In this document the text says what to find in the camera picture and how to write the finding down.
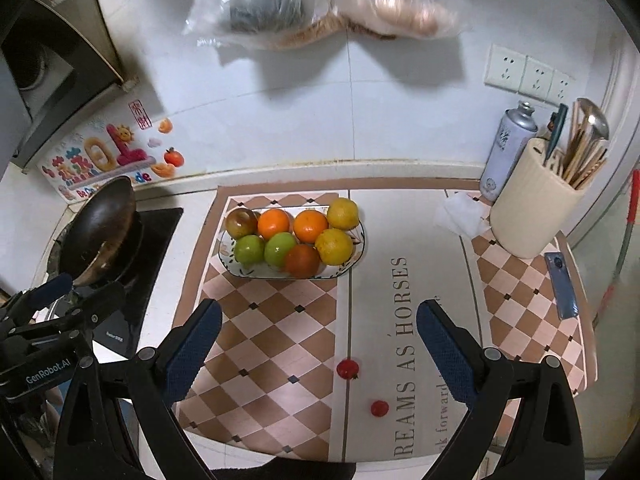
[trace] red handle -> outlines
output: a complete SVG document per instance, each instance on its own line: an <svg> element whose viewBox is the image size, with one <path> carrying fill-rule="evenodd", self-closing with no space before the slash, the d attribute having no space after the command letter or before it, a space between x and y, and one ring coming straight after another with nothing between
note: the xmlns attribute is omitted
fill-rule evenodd
<svg viewBox="0 0 640 480"><path fill-rule="evenodd" d="M638 198L640 198L640 170L634 170L631 180L631 200L629 202L629 215L626 223L636 223L636 213L638 212Z"/></svg>

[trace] blue phone case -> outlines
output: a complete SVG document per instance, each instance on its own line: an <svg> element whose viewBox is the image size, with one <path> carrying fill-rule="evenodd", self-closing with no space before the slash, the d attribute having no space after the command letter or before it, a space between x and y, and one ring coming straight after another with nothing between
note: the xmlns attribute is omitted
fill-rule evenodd
<svg viewBox="0 0 640 480"><path fill-rule="evenodd" d="M578 316L578 304L575 300L574 286L566 269L562 253L545 253L546 268L549 270L551 284L556 295L558 317L570 319Z"/></svg>

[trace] red chinese character sticker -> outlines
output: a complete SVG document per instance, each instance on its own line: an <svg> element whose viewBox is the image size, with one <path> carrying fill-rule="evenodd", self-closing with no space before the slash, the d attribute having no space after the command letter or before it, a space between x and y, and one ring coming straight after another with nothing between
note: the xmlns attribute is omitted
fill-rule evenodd
<svg viewBox="0 0 640 480"><path fill-rule="evenodd" d="M149 116L146 114L145 107L143 107L142 103L139 100L135 100L129 103L129 110L136 119L138 126L141 130L148 130L151 128L151 120Z"/></svg>

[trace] fruit plate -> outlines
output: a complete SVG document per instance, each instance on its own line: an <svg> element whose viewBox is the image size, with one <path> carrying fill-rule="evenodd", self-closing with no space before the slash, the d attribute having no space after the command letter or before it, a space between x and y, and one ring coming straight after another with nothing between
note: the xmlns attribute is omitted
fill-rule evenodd
<svg viewBox="0 0 640 480"><path fill-rule="evenodd" d="M256 209L255 211L258 213L264 213L270 208L265 209ZM313 209L315 211L319 211L326 215L328 206L307 206L307 207L281 207L283 211L288 213L291 218L291 223L293 224L293 219L308 209ZM341 266L326 266L325 264L320 264L320 268L318 269L318 273L310 278L310 280L329 280L331 278L337 278L338 276L343 275L347 270L351 269L362 257L365 248L365 236L364 236L364 228L362 227L362 223L358 224L355 228L350 231L346 231L346 233L353 240L353 254L348 261ZM275 267L271 267L269 264L262 262L260 264L255 264L252 266L243 266L239 264L234 258L234 246L236 241L233 240L229 233L224 231L222 235L222 239L220 240L220 251L219 256L222 264L225 266L226 270L228 270L232 275L237 276L238 278L257 278L260 280L295 280L292 278L287 272L283 272Z"/></svg>

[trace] spray can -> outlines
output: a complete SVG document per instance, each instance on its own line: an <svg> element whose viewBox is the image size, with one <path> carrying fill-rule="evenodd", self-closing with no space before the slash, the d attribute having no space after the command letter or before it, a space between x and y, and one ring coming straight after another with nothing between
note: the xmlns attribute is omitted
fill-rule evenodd
<svg viewBox="0 0 640 480"><path fill-rule="evenodd" d="M487 200L498 199L527 142L536 136L538 127L531 117L534 111L529 103L520 101L518 108L504 113L480 179L480 192Z"/></svg>

